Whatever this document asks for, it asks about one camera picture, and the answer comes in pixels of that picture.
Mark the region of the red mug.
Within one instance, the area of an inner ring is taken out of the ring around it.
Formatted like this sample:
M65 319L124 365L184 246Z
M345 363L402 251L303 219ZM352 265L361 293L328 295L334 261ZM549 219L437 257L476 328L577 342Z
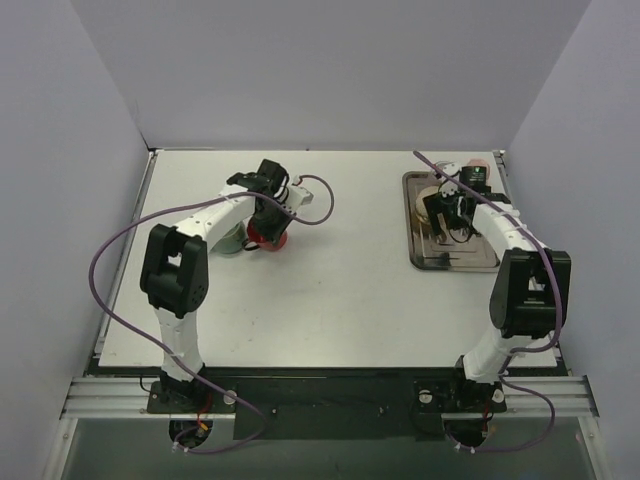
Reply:
M247 238L243 242L242 249L247 252L256 250L276 252L281 250L288 240L288 232L284 231L277 241L271 242L259 234L251 223L247 224L246 235Z

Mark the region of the green speckled mug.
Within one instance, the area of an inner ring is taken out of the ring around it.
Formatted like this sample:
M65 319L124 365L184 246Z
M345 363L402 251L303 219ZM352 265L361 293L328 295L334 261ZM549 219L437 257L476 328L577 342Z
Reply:
M233 255L243 250L248 242L243 223L236 224L213 246L213 251L221 255Z

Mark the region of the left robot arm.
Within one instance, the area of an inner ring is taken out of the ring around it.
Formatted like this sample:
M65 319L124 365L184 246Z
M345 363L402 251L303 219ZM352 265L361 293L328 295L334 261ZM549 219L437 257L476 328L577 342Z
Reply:
M204 384L194 376L204 368L196 311L209 289L209 253L236 228L243 240L259 247L284 246L291 222L286 213L301 200L289 193L288 181L283 166L264 159L257 171L232 175L218 203L171 226L158 224L149 233L140 288L159 321L161 341L171 350L161 367L162 390L183 411L197 410L206 397Z

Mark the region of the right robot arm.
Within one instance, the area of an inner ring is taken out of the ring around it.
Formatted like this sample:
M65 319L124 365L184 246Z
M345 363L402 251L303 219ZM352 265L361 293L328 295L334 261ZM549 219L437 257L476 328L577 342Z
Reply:
M464 374L447 383L449 402L468 409L518 355L553 348L566 322L571 258L552 250L521 220L504 193L488 184L485 165L434 164L435 194L423 203L432 230L464 230L487 241L499 261L489 300L490 326L461 357Z

